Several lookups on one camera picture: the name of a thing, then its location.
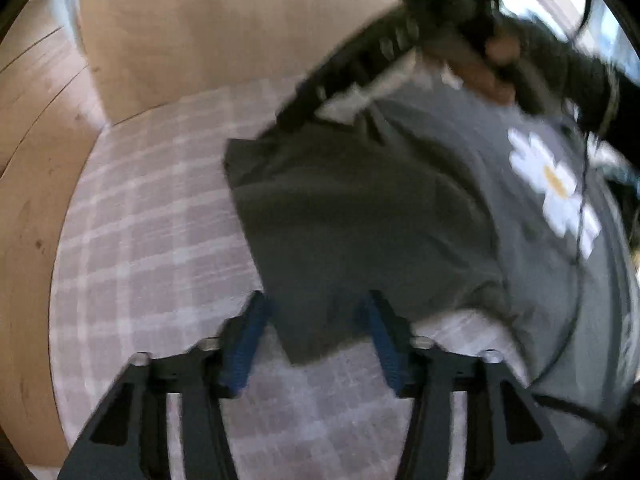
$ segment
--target blue gripper pad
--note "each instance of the blue gripper pad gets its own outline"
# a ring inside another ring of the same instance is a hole
[[[270,315],[269,300],[256,290],[242,314],[226,321],[220,335],[222,369],[218,375],[218,384],[228,388],[233,397],[248,383],[258,341]]]
[[[378,290],[369,292],[364,307],[386,384],[400,396],[410,380],[411,325],[404,317],[396,316]]]

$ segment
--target metal screw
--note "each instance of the metal screw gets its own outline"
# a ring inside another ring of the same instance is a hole
[[[146,352],[136,352],[129,358],[129,364],[134,366],[147,366],[151,362],[151,356]]]
[[[437,343],[430,337],[415,335],[411,338],[411,346],[421,350],[429,350],[434,348],[434,346],[437,346]]]
[[[420,27],[418,26],[418,22],[413,18],[406,20],[406,30],[409,32],[409,36],[414,38],[414,40],[417,41],[420,39]]]
[[[382,38],[380,40],[380,52],[382,55],[387,58],[389,61],[393,61],[395,58],[394,55],[394,42],[389,38]]]
[[[485,363],[489,364],[498,364],[504,361],[504,355],[494,349],[482,350],[478,354],[478,357],[481,358]]]
[[[198,348],[203,352],[213,352],[220,348],[220,341],[217,337],[206,337],[198,341]]]
[[[316,88],[316,95],[322,102],[326,101],[326,90],[324,89],[324,86]]]

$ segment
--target black cable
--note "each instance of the black cable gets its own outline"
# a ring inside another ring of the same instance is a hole
[[[568,413],[574,415],[583,420],[586,420],[604,431],[612,442],[618,442],[624,438],[622,432],[613,424],[609,422],[607,417],[601,413],[594,412],[589,408],[576,404],[570,400],[559,399],[558,397],[532,394],[533,399],[542,407],[549,408],[555,412]]]
[[[547,377],[553,369],[558,364],[560,358],[564,355],[567,347],[572,341],[575,329],[578,325],[578,320],[580,319],[580,314],[582,312],[582,295],[584,288],[584,266],[582,264],[582,253],[580,252],[580,245],[582,243],[582,232],[584,230],[584,205],[587,200],[587,172],[589,171],[589,136],[588,134],[584,134],[584,153],[582,158],[582,187],[580,192],[582,193],[582,200],[580,201],[580,219],[578,220],[578,234],[576,236],[576,245],[575,245],[575,265],[577,266],[576,270],[576,300],[574,306],[574,313],[572,315],[571,321],[567,327],[566,333],[562,338],[562,342],[559,347],[553,354],[553,357],[549,359],[547,364],[542,371],[538,374],[538,376],[533,379],[530,383],[531,386],[535,386],[542,379]]]
[[[580,20],[580,25],[575,29],[575,32],[569,38],[568,43],[574,44],[578,38],[580,37],[584,27],[587,26],[589,22],[589,18],[591,17],[591,11],[593,10],[593,0],[584,0],[584,12],[582,13],[582,19]]]

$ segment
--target plaid rug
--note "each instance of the plaid rug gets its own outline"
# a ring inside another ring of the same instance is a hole
[[[215,335],[260,279],[222,171],[229,137],[251,138],[273,121],[297,81],[260,80],[205,92],[105,131],[68,210],[54,269],[50,358],[69,445],[130,355],[161,357]],[[342,118],[354,95],[327,111]],[[475,312],[415,327],[445,348],[500,349],[522,373],[506,330]],[[174,479],[179,399],[170,397]],[[454,398],[450,478],[462,477],[464,398]],[[411,403],[383,382],[370,342],[292,367],[271,328],[249,387],[223,414],[240,478],[389,479]]]

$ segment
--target hand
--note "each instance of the hand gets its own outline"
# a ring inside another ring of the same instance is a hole
[[[485,54],[486,58],[497,66],[508,65],[520,57],[520,42],[514,36],[499,34],[486,42]],[[436,55],[430,49],[425,49],[424,55],[446,62],[452,72],[462,79],[465,87],[486,99],[505,106],[515,102],[516,91],[513,85],[501,81],[479,57],[464,60],[447,59],[446,55]]]

